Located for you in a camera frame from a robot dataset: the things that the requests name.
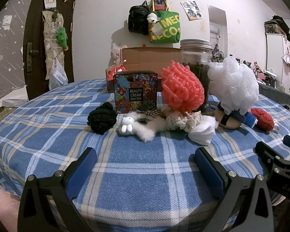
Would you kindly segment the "red plush miffy toy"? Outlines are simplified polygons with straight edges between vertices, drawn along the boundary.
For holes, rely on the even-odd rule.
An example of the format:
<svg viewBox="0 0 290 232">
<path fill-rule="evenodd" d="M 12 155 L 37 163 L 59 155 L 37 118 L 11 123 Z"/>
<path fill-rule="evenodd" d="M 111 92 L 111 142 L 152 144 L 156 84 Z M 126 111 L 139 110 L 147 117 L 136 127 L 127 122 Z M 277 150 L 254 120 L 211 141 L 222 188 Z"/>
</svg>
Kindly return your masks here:
<svg viewBox="0 0 290 232">
<path fill-rule="evenodd" d="M 263 131 L 272 131 L 274 129 L 274 121 L 272 117 L 263 109 L 251 108 L 253 116 L 257 118 L 257 127 Z"/>
</svg>

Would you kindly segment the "blue sponge cloth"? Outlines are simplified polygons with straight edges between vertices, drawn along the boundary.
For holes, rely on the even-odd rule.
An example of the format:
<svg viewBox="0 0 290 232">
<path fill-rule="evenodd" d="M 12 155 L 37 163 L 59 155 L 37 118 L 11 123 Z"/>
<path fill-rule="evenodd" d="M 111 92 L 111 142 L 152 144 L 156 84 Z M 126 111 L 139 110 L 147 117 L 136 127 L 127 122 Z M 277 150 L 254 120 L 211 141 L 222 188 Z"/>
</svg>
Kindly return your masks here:
<svg viewBox="0 0 290 232">
<path fill-rule="evenodd" d="M 220 109 L 224 112 L 224 109 L 221 106 L 221 103 L 217 105 L 217 109 Z M 252 128 L 257 123 L 257 118 L 253 116 L 251 112 L 246 112 L 246 114 L 241 115 L 239 111 L 232 111 L 230 114 L 231 117 L 237 119 L 241 124 L 245 124 L 248 127 Z"/>
</svg>

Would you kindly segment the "beige powder puff black band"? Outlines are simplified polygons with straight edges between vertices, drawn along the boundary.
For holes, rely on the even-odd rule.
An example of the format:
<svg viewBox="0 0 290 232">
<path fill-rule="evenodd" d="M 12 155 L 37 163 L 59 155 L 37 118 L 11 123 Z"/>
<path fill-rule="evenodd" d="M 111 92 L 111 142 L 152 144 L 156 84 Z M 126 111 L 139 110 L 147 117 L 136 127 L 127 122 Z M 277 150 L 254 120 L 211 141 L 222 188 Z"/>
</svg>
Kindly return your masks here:
<svg viewBox="0 0 290 232">
<path fill-rule="evenodd" d="M 225 114 L 222 110 L 216 109 L 214 111 L 214 117 L 218 121 L 219 125 L 223 128 L 234 130 L 241 126 L 241 122 L 237 119 Z"/>
</svg>

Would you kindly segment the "white mesh bath pouf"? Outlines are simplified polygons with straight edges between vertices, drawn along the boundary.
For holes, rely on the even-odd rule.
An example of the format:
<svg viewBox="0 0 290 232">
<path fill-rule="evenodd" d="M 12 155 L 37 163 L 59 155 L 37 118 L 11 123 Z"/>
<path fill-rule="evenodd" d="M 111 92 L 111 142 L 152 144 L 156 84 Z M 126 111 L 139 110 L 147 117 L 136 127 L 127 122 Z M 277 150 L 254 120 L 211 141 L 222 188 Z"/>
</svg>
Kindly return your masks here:
<svg viewBox="0 0 290 232">
<path fill-rule="evenodd" d="M 244 115 L 257 102 L 259 85 L 253 71 L 234 57 L 209 63 L 207 75 L 209 91 L 220 100 L 226 114 L 238 111 Z"/>
</svg>

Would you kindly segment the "white cloth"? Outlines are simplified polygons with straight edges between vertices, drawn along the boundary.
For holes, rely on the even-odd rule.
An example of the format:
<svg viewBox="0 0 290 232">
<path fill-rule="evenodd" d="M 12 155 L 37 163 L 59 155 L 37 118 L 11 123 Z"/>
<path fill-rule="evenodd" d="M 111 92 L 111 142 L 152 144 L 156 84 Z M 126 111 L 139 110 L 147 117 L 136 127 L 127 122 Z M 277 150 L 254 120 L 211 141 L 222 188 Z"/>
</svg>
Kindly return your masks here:
<svg viewBox="0 0 290 232">
<path fill-rule="evenodd" d="M 203 115 L 200 123 L 188 133 L 188 137 L 199 145 L 207 146 L 211 143 L 218 125 L 215 117 Z"/>
</svg>

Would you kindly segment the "black knitted scrunchie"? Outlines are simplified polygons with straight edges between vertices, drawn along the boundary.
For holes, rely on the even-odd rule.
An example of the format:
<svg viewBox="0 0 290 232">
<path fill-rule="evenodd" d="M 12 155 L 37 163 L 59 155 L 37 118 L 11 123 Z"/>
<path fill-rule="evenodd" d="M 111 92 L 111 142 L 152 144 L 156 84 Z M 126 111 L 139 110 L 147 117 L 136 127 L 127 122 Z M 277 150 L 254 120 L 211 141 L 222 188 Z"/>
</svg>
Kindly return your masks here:
<svg viewBox="0 0 290 232">
<path fill-rule="evenodd" d="M 117 123 L 117 113 L 110 102 L 105 102 L 91 111 L 87 118 L 87 124 L 91 130 L 103 135 Z"/>
</svg>

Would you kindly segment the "cream knitted scrunchie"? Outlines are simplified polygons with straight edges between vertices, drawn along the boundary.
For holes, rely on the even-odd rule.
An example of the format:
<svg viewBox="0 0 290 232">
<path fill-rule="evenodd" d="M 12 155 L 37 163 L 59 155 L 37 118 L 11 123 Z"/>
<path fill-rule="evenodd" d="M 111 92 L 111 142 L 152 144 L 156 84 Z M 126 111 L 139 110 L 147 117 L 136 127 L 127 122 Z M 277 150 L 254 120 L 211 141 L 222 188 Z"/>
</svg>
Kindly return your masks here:
<svg viewBox="0 0 290 232">
<path fill-rule="evenodd" d="M 161 109 L 162 116 L 165 116 L 168 130 L 181 129 L 191 132 L 194 127 L 200 124 L 202 115 L 200 112 L 184 112 L 171 109 L 169 106 L 163 106 Z"/>
</svg>

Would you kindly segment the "coral foam net ball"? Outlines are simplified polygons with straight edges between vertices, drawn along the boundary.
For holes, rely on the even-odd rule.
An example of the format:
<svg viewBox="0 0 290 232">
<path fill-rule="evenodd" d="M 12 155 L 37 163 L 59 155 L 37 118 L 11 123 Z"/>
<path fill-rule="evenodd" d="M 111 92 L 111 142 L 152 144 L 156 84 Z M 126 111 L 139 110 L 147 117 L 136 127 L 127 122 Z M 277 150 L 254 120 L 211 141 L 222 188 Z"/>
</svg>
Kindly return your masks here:
<svg viewBox="0 0 290 232">
<path fill-rule="evenodd" d="M 161 77 L 162 97 L 171 109 L 191 113 L 204 103 L 204 87 L 188 66 L 172 60 Z"/>
</svg>

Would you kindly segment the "dark green side table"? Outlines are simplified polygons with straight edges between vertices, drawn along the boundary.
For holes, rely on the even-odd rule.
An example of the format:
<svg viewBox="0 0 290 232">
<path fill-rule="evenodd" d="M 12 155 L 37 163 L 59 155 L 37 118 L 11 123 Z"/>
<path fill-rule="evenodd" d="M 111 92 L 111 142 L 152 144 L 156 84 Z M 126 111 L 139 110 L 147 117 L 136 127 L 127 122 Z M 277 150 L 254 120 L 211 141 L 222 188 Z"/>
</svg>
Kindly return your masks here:
<svg viewBox="0 0 290 232">
<path fill-rule="evenodd" d="M 284 106 L 290 107 L 290 95 L 279 91 L 278 89 L 259 83 L 259 93 L 265 97 L 271 99 L 272 101 Z"/>
</svg>

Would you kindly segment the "blue plaid tablecloth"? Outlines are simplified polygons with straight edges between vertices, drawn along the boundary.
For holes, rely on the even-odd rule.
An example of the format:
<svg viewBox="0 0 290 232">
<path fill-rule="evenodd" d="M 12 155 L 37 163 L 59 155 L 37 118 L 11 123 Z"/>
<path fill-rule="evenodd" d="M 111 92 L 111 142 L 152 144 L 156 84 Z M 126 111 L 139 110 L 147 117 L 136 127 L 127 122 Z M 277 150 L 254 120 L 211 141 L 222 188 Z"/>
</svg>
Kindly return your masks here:
<svg viewBox="0 0 290 232">
<path fill-rule="evenodd" d="M 0 188 L 21 196 L 29 175 L 65 170 L 88 147 L 97 163 L 74 205 L 95 231 L 197 231 L 217 202 L 194 163 L 198 144 L 183 130 L 149 142 L 92 132 L 89 113 L 113 103 L 104 80 L 49 91 L 0 122 Z"/>
</svg>

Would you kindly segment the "clear plastic bag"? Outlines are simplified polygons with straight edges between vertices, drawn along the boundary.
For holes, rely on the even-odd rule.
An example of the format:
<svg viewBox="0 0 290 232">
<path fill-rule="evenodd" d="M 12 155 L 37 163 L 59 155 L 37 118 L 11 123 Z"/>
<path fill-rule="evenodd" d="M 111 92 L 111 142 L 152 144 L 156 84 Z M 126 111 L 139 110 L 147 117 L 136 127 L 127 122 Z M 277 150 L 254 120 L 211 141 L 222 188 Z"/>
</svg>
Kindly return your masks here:
<svg viewBox="0 0 290 232">
<path fill-rule="evenodd" d="M 55 58 L 49 75 L 49 89 L 52 90 L 66 84 L 68 84 L 68 79 L 64 68 L 59 60 Z"/>
</svg>

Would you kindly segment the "glass jar dark contents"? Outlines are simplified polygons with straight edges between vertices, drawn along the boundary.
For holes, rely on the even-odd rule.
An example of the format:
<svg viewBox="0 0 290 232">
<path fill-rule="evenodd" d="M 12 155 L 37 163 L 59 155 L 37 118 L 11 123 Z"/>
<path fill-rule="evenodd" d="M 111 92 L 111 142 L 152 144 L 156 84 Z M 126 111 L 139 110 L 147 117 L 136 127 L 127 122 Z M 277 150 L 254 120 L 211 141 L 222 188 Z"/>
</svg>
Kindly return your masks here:
<svg viewBox="0 0 290 232">
<path fill-rule="evenodd" d="M 204 113 L 209 95 L 209 64 L 213 57 L 211 43 L 203 39 L 183 39 L 180 41 L 180 50 L 181 64 L 189 66 L 204 87 L 204 103 L 197 109 Z"/>
</svg>

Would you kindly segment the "dark wooden door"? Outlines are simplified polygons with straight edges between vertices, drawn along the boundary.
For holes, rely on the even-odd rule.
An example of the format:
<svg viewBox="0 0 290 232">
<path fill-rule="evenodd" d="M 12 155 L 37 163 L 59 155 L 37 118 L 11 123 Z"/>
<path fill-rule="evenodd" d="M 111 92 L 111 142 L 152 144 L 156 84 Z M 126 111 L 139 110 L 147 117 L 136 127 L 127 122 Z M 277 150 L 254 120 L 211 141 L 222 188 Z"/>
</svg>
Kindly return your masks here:
<svg viewBox="0 0 290 232">
<path fill-rule="evenodd" d="M 30 100 L 49 91 L 54 60 L 74 82 L 72 61 L 73 12 L 76 0 L 32 0 L 23 40 L 26 92 Z"/>
</svg>

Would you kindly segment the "floral beauty cream tin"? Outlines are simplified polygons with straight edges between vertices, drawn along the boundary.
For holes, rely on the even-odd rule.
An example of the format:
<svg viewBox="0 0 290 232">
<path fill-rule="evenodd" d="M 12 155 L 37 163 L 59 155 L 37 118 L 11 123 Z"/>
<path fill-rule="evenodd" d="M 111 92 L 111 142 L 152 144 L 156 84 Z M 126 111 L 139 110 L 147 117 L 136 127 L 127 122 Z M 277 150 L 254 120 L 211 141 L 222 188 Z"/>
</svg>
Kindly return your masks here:
<svg viewBox="0 0 290 232">
<path fill-rule="evenodd" d="M 119 114 L 157 108 L 158 75 L 153 71 L 124 71 L 113 75 L 115 106 Z"/>
</svg>

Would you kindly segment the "pale pink plush bear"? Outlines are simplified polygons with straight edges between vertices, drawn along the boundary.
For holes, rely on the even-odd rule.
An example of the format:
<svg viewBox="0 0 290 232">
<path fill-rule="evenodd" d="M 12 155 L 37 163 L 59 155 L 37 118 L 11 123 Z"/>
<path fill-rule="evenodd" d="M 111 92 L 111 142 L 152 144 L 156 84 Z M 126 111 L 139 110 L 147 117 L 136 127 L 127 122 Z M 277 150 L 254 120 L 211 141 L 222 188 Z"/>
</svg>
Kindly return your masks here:
<svg viewBox="0 0 290 232">
<path fill-rule="evenodd" d="M 120 64 L 121 62 L 121 49 L 128 48 L 127 45 L 115 47 L 112 49 L 111 54 L 113 57 L 113 64 Z"/>
</svg>

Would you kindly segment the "green plush dinosaur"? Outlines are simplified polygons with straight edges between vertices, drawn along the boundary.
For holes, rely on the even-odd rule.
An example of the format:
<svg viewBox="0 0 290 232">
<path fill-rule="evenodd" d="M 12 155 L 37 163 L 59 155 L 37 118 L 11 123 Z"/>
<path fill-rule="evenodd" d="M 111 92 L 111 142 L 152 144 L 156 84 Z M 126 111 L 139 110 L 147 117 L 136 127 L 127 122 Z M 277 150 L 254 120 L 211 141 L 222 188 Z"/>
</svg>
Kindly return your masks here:
<svg viewBox="0 0 290 232">
<path fill-rule="evenodd" d="M 63 50 L 68 50 L 67 45 L 67 33 L 64 27 L 61 27 L 56 33 L 56 42 L 59 44 Z"/>
</svg>

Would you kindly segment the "cardboard box red lining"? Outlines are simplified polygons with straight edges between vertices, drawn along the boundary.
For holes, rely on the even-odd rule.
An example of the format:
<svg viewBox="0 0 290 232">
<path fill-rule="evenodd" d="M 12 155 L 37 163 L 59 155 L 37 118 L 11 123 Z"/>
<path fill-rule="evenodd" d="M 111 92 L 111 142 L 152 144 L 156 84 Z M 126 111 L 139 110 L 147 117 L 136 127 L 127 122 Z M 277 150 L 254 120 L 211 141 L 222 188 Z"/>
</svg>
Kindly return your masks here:
<svg viewBox="0 0 290 232">
<path fill-rule="evenodd" d="M 113 64 L 106 69 L 107 91 L 113 93 L 113 75 L 121 71 L 153 71 L 160 75 L 162 68 L 170 61 L 180 62 L 178 48 L 169 47 L 135 47 L 121 49 L 120 64 Z"/>
</svg>

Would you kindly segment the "green tote bag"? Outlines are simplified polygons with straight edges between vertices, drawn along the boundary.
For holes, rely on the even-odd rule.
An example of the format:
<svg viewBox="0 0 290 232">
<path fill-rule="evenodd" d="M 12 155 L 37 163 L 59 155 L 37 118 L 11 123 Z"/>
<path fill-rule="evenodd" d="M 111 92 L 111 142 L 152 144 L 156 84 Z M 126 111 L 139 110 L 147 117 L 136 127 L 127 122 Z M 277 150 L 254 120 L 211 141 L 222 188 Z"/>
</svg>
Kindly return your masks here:
<svg viewBox="0 0 290 232">
<path fill-rule="evenodd" d="M 175 44 L 180 41 L 181 27 L 178 12 L 170 10 L 167 0 L 166 10 L 153 11 L 156 13 L 159 21 L 155 24 L 149 24 L 149 41 L 151 44 Z"/>
</svg>

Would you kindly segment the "hanging door organizer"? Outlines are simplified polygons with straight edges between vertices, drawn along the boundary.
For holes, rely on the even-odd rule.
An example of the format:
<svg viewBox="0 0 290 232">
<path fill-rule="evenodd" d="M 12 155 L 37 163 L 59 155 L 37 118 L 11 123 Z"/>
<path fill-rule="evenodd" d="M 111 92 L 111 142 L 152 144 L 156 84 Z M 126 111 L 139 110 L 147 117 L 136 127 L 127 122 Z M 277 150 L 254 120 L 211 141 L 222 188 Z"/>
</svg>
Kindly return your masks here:
<svg viewBox="0 0 290 232">
<path fill-rule="evenodd" d="M 53 21 L 52 16 L 55 12 L 50 10 L 45 10 L 42 12 L 42 19 L 44 21 L 44 46 L 45 46 L 45 64 L 46 64 L 46 77 L 45 79 L 49 79 L 49 75 L 51 73 L 51 68 L 53 64 L 53 60 L 57 58 L 61 65 L 64 67 L 64 51 L 63 48 L 59 46 L 56 42 L 56 33 L 57 31 L 63 27 L 64 18 L 62 14 L 56 13 L 57 17 L 56 21 Z"/>
</svg>

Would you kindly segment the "red card above tote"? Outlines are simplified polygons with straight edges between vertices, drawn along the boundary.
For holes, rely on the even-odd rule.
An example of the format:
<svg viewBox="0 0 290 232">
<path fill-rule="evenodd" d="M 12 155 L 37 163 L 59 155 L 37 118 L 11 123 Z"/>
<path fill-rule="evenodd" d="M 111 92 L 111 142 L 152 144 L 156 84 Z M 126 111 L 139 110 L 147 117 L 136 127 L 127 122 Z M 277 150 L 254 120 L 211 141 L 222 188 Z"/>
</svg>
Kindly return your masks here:
<svg viewBox="0 0 290 232">
<path fill-rule="evenodd" d="M 153 11 L 166 10 L 166 1 L 165 0 L 152 0 L 152 10 Z"/>
</svg>

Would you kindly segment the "photo collage on wall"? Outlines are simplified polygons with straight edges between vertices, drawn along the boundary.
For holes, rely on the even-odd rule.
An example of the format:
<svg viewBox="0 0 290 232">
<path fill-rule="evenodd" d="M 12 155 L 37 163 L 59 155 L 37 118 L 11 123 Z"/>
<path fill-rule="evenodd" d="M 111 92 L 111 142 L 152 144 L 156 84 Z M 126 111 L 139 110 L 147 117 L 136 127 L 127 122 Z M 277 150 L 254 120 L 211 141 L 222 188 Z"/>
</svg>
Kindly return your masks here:
<svg viewBox="0 0 290 232">
<path fill-rule="evenodd" d="M 181 2 L 181 5 L 190 21 L 203 18 L 202 12 L 195 1 Z"/>
</svg>

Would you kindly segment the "white plush keychain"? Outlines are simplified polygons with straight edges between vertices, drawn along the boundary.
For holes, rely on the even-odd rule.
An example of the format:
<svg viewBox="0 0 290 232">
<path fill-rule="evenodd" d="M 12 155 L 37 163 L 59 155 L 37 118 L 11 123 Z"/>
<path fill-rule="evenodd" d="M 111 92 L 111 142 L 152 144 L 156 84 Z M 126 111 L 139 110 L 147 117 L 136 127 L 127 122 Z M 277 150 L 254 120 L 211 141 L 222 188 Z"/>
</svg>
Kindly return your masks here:
<svg viewBox="0 0 290 232">
<path fill-rule="evenodd" d="M 155 24 L 159 21 L 159 17 L 157 16 L 156 13 L 150 13 L 148 16 L 147 16 L 147 21 L 149 24 Z"/>
</svg>

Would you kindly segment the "black bag on wall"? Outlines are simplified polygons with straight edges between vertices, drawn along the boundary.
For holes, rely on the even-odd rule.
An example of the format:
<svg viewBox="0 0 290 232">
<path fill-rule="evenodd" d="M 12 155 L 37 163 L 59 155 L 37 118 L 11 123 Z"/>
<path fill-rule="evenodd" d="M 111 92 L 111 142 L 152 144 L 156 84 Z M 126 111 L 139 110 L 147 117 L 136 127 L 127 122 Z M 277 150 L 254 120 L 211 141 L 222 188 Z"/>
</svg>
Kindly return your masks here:
<svg viewBox="0 0 290 232">
<path fill-rule="evenodd" d="M 148 3 L 145 0 L 141 5 L 132 6 L 128 16 L 129 32 L 148 35 L 149 23 L 147 17 L 149 15 Z"/>
</svg>

